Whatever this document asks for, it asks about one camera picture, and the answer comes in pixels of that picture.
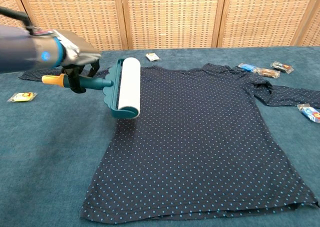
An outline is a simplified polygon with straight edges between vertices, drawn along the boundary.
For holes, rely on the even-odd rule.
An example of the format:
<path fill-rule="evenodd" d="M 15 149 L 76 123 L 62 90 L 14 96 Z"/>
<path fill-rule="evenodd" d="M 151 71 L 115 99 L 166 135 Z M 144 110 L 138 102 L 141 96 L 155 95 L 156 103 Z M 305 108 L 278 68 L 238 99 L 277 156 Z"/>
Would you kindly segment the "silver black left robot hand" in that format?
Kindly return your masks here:
<path fill-rule="evenodd" d="M 76 94 L 83 94 L 86 89 L 80 84 L 80 74 L 85 65 L 91 68 L 88 77 L 93 77 L 100 69 L 101 52 L 84 38 L 69 30 L 53 31 L 64 49 L 61 73 L 67 77 L 69 88 Z"/>

